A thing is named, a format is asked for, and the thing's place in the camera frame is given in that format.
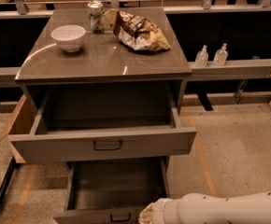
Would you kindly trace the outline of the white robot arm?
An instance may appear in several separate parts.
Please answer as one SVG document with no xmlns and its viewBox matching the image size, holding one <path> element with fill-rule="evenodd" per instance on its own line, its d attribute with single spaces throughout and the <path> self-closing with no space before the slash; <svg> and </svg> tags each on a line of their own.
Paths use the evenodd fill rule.
<svg viewBox="0 0 271 224">
<path fill-rule="evenodd" d="M 139 215 L 139 224 L 271 224 L 271 191 L 232 198 L 191 193 L 162 198 Z"/>
</svg>

